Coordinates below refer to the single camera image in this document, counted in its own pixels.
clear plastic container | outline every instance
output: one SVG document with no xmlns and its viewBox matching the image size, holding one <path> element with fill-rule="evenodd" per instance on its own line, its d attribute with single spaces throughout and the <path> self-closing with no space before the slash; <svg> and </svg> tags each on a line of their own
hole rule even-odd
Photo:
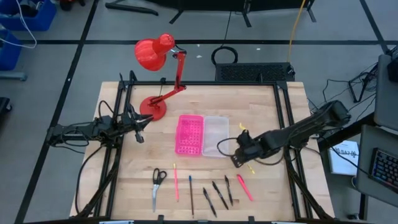
<svg viewBox="0 0 398 224">
<path fill-rule="evenodd" d="M 175 132 L 175 153 L 200 156 L 203 148 L 203 117 L 181 115 Z"/>
<path fill-rule="evenodd" d="M 225 157 L 217 149 L 217 143 L 229 138 L 229 119 L 221 116 L 205 116 L 205 139 L 202 154 L 209 157 Z M 229 154 L 228 141 L 220 144 L 220 151 Z"/>
</svg>

scissors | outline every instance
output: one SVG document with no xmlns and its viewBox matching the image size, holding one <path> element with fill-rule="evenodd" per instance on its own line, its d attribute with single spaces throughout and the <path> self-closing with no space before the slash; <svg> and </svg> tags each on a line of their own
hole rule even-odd
<svg viewBox="0 0 398 224">
<path fill-rule="evenodd" d="M 156 192 L 159 189 L 160 184 L 163 180 L 167 177 L 166 171 L 160 171 L 158 168 L 154 169 L 154 175 L 152 179 L 154 181 L 154 189 L 152 190 L 152 211 L 155 212 L 156 210 Z"/>
</svg>

blue bin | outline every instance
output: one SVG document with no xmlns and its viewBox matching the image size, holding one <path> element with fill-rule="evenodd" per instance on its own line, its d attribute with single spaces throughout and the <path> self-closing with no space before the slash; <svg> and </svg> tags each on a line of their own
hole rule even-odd
<svg viewBox="0 0 398 224">
<path fill-rule="evenodd" d="M 16 0 L 0 0 L 0 13 L 13 14 L 19 12 Z"/>
<path fill-rule="evenodd" d="M 24 17 L 26 25 L 30 30 L 45 31 L 50 28 L 57 9 L 50 0 L 32 0 L 34 3 L 44 2 L 35 17 Z M 0 24 L 8 30 L 26 30 L 18 16 L 0 17 Z"/>
<path fill-rule="evenodd" d="M 21 44 L 21 42 L 8 30 L 0 30 L 0 37 L 13 44 Z M 18 62 L 20 53 L 21 47 L 4 42 L 3 46 L 0 48 L 0 70 L 13 70 Z"/>
</svg>

pink container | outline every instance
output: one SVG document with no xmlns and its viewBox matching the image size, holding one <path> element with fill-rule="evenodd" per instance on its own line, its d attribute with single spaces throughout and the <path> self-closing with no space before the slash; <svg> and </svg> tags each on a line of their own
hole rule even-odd
<svg viewBox="0 0 398 224">
<path fill-rule="evenodd" d="M 175 153 L 200 156 L 203 148 L 203 117 L 181 115 L 175 132 Z"/>
</svg>

lamp shade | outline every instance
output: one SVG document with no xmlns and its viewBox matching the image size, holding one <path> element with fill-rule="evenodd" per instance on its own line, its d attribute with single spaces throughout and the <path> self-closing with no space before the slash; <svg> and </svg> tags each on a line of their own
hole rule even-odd
<svg viewBox="0 0 398 224">
<path fill-rule="evenodd" d="M 170 34 L 162 34 L 158 39 L 144 39 L 136 44 L 134 53 L 141 66 L 150 71 L 160 70 L 166 62 L 166 54 L 175 45 Z"/>
</svg>

